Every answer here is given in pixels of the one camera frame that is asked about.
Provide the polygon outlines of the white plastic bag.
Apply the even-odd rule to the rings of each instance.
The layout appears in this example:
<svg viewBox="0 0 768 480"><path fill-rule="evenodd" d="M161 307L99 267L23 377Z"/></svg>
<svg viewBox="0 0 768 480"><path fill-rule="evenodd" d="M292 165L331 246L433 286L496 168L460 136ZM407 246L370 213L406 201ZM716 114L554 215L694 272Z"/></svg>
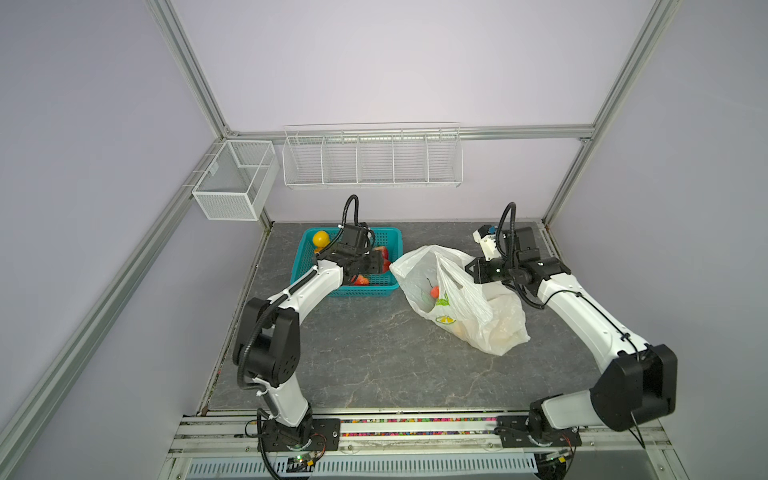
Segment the white plastic bag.
<svg viewBox="0 0 768 480"><path fill-rule="evenodd" d="M517 294L499 282L475 284L464 270L473 258L456 249L427 245L390 265L414 312L487 354L503 356L530 340ZM440 297L430 290L438 286Z"/></svg>

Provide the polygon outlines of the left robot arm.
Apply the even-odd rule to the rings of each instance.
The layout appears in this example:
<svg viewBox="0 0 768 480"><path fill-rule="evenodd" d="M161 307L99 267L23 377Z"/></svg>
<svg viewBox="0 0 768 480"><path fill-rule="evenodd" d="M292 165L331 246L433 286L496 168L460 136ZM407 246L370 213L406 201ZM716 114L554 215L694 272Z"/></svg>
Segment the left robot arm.
<svg viewBox="0 0 768 480"><path fill-rule="evenodd" d="M301 358L301 322L332 292L385 273L388 259L375 248L376 235L359 220L359 198L350 195L338 232L320 248L310 269L267 299L253 297L240 315L232 349L238 388L253 391L268 407L267 426L293 447L311 442L312 411L296 377Z"/></svg>

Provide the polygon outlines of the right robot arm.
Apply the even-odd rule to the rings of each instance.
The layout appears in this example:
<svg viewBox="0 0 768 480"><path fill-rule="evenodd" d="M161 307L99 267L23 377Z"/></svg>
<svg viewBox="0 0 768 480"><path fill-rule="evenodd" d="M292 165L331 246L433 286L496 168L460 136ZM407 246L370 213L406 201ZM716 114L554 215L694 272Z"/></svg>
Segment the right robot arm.
<svg viewBox="0 0 768 480"><path fill-rule="evenodd" d="M642 438L640 425L676 410L678 358L653 345L608 313L559 258L545 258L532 229L516 224L506 205L496 224L473 234L482 250L466 272L477 284L499 283L528 306L551 309L586 345L600 370L589 389L531 403L524 431L537 446L550 446L579 427L608 427Z"/></svg>

